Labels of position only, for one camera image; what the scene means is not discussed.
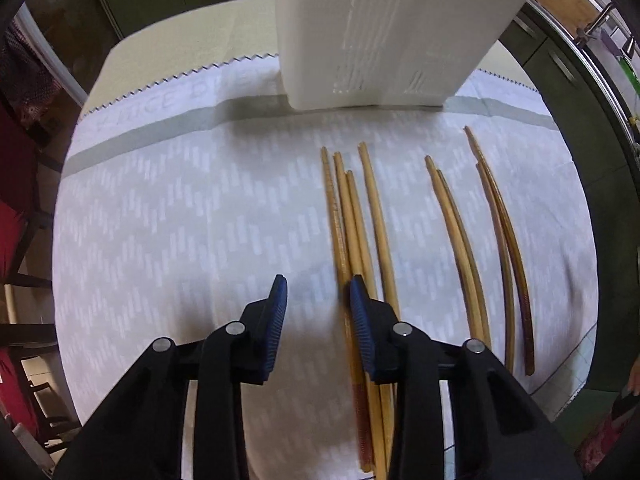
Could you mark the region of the white patterned tablecloth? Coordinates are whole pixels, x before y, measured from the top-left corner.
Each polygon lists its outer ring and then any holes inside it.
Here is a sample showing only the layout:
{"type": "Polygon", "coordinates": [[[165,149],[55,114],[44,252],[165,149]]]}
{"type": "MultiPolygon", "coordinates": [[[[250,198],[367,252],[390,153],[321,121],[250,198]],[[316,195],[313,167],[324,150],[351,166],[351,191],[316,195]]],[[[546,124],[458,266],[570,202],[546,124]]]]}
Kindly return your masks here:
{"type": "Polygon", "coordinates": [[[426,162],[444,173],[480,271],[491,347],[504,352],[501,266],[469,138],[498,183],[524,261],[536,370],[515,377],[555,418],[585,385],[597,324],[590,213],[540,94],[474,70],[441,110],[297,113],[274,56],[164,81],[78,122],[58,188],[55,324],[87,420],[159,336],[199,340],[288,280],[276,368],[243,392],[258,479],[357,479],[323,154],[372,162],[401,317],[460,344],[468,322],[426,162]]]}

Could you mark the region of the dark brown chopstick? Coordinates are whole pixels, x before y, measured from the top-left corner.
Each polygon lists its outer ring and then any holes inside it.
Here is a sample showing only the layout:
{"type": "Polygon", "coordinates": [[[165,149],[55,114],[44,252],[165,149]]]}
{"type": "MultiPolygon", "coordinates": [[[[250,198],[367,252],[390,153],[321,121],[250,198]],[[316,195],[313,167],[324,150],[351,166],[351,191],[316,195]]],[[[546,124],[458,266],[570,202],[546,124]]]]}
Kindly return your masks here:
{"type": "Polygon", "coordinates": [[[502,292],[503,292],[503,310],[504,310],[504,366],[510,372],[514,372],[515,362],[515,309],[514,309],[514,291],[511,273],[511,261],[508,248],[506,247],[506,236],[503,232],[502,223],[499,216],[499,209],[494,192],[492,192],[489,177],[486,170],[481,164],[477,164],[476,168],[480,174],[480,182],[482,182],[485,196],[488,201],[492,223],[494,224],[495,237],[498,248],[498,256],[500,262],[502,292]]]}
{"type": "Polygon", "coordinates": [[[535,354],[535,336],[534,336],[534,323],[532,313],[532,303],[530,302],[530,295],[528,289],[528,281],[526,278],[526,271],[524,266],[524,260],[518,246],[518,240],[515,236],[513,223],[510,218],[508,208],[500,192],[500,188],[496,177],[492,173],[489,166],[489,162],[484,155],[480,142],[477,141],[475,134],[469,126],[463,128],[466,138],[469,141],[470,148],[474,154],[477,163],[481,164],[486,170],[492,192],[494,192],[497,200],[499,216],[503,227],[504,235],[506,236],[506,247],[508,248],[509,257],[511,261],[511,273],[513,281],[514,291],[514,309],[515,309],[515,322],[516,322],[516,307],[518,304],[520,308],[521,330],[523,337],[523,353],[524,353],[524,370],[526,376],[533,376],[536,370],[536,354],[535,354]]]}

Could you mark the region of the white plastic utensil holder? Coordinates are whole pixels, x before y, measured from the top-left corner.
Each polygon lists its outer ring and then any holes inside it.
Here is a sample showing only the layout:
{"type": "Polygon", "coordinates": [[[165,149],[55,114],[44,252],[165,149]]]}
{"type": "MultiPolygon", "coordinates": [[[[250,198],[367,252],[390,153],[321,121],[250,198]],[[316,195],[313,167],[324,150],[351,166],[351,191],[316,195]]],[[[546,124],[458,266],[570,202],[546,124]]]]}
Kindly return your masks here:
{"type": "Polygon", "coordinates": [[[526,0],[274,0],[296,110],[441,106],[526,0]]]}

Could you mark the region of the patterned brown chopstick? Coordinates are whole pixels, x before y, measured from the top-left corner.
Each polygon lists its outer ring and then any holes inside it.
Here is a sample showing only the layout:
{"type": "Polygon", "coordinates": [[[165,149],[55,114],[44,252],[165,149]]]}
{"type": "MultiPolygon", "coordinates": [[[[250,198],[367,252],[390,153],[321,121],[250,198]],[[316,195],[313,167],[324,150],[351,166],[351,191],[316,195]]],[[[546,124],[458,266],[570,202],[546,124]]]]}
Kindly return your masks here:
{"type": "Polygon", "coordinates": [[[329,226],[338,288],[338,301],[340,302],[350,384],[352,385],[352,404],[354,404],[356,418],[359,467],[365,474],[370,474],[370,472],[374,471],[374,455],[369,420],[367,388],[364,384],[358,348],[354,343],[352,317],[350,316],[347,296],[348,283],[352,274],[350,274],[348,252],[343,234],[341,211],[338,206],[335,185],[332,178],[329,151],[325,146],[320,150],[320,157],[322,162],[324,192],[326,192],[326,206],[328,206],[329,226]]]}

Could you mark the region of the light wooden chopstick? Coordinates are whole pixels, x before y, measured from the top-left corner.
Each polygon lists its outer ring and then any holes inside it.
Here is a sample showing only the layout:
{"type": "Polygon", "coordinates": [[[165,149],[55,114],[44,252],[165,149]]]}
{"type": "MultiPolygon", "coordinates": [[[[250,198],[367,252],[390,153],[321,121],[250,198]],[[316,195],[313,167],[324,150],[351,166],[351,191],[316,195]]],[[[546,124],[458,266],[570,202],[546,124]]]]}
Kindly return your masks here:
{"type": "Polygon", "coordinates": [[[456,201],[454,200],[454,196],[452,195],[448,182],[444,176],[442,170],[437,170],[440,182],[442,182],[442,186],[444,187],[447,200],[450,206],[452,213],[454,214],[454,222],[456,222],[456,226],[459,232],[460,240],[462,241],[463,253],[466,262],[466,266],[469,268],[472,278],[472,289],[471,289],[471,297],[473,298],[473,304],[475,307],[475,317],[477,321],[476,325],[480,326],[478,330],[474,330],[472,336],[476,339],[480,339],[486,344],[488,348],[491,348],[491,336],[490,336],[490,328],[488,322],[488,314],[486,309],[486,302],[484,297],[484,290],[482,286],[482,281],[480,280],[480,272],[478,272],[477,264],[475,262],[475,258],[472,251],[472,246],[469,241],[468,234],[466,234],[466,229],[464,223],[461,218],[461,214],[457,207],[456,201]]]}
{"type": "MultiPolygon", "coordinates": [[[[366,226],[363,221],[363,214],[360,206],[360,200],[356,185],[356,180],[352,170],[348,170],[345,174],[349,190],[350,202],[352,203],[352,211],[354,212],[355,229],[358,237],[360,249],[362,276],[366,282],[367,291],[372,299],[378,298],[378,289],[376,288],[375,277],[373,272],[373,264],[369,242],[367,237],[366,226]]],[[[394,431],[394,396],[393,387],[391,385],[376,386],[378,389],[378,408],[374,408],[376,416],[376,434],[375,442],[384,440],[383,472],[375,469],[376,478],[382,479],[386,477],[388,468],[390,468],[390,456],[392,456],[393,431],[394,431]]]]}
{"type": "MultiPolygon", "coordinates": [[[[352,276],[363,274],[362,257],[360,243],[356,228],[354,207],[350,197],[347,174],[345,172],[343,156],[340,152],[333,154],[335,165],[338,192],[340,193],[342,214],[345,226],[345,237],[348,246],[349,265],[352,276]]],[[[367,404],[369,411],[371,441],[373,452],[373,471],[375,478],[382,480],[386,478],[386,456],[384,442],[384,427],[380,405],[380,390],[378,386],[372,384],[366,372],[362,372],[364,383],[367,387],[367,404]]]]}
{"type": "Polygon", "coordinates": [[[448,232],[448,236],[450,239],[450,244],[452,247],[452,251],[454,252],[454,260],[456,260],[456,265],[458,268],[463,300],[466,310],[466,317],[468,318],[469,331],[472,338],[472,333],[474,330],[478,330],[480,326],[476,325],[475,322],[477,318],[475,317],[475,307],[473,304],[473,298],[471,297],[471,289],[472,289],[472,278],[469,268],[466,266],[462,241],[459,237],[459,232],[456,226],[456,222],[454,222],[454,214],[452,213],[447,196],[442,186],[442,182],[440,182],[437,170],[439,168],[436,166],[434,159],[431,158],[430,155],[425,156],[425,166],[430,174],[432,180],[432,187],[434,188],[434,192],[439,203],[440,210],[442,211],[442,216],[444,217],[446,228],[448,232]]]}
{"type": "Polygon", "coordinates": [[[364,142],[360,142],[358,144],[358,153],[362,163],[364,183],[366,184],[367,196],[373,222],[384,300],[392,306],[395,315],[400,318],[400,309],[392,254],[390,253],[390,244],[388,244],[380,193],[378,192],[378,185],[376,184],[373,165],[370,159],[367,144],[365,144],[364,142]]]}

